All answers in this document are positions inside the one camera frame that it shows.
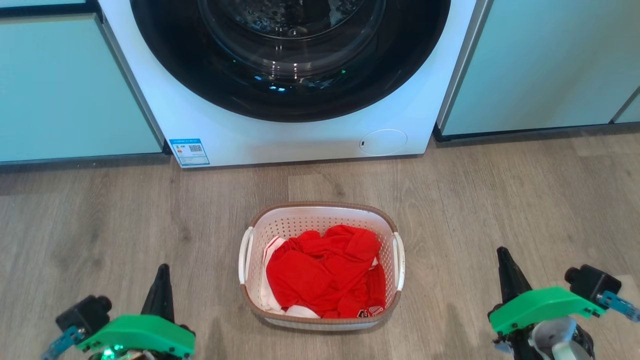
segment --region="washing machine door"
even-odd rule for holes
[[[339,117],[425,62],[451,0],[131,0],[160,63],[194,93],[256,119]]]

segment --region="laundry basket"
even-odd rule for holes
[[[285,239],[308,230],[321,234],[336,225],[371,230],[382,243],[380,264],[385,270],[387,308],[370,318],[311,319],[265,311],[260,304],[262,253],[275,236]],[[313,331],[348,331],[372,327],[391,315],[404,284],[404,247],[396,225],[382,211],[364,205],[337,202],[293,202],[263,210],[244,233],[240,245],[238,277],[244,298],[252,311],[275,325]]]

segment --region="wooden floor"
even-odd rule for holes
[[[640,303],[640,133],[575,135],[431,144],[400,160],[0,168],[0,358],[39,358],[60,334],[55,316],[89,294],[107,295],[112,317],[138,313],[167,262],[196,359],[508,359],[486,317],[500,300],[500,245],[534,288],[589,263]],[[396,221],[407,274],[389,321],[310,334],[252,315],[237,280],[240,240],[261,208],[288,200],[368,204]],[[614,313],[580,322],[600,359],[640,357],[640,325]]]

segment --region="red clothing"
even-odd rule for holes
[[[283,308],[308,307],[321,318],[374,316],[386,306],[381,244],[369,230],[338,225],[307,231],[274,251],[267,279]]]

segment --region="white handle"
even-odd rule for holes
[[[396,289],[402,291],[404,286],[404,244],[400,234],[394,233],[396,240],[394,241],[394,267],[396,271]]]
[[[240,280],[240,285],[244,285],[246,281],[246,273],[249,272],[248,265],[249,252],[251,249],[251,244],[253,243],[253,227],[250,226],[242,237],[242,243],[240,243],[240,257],[238,258],[238,279]]]

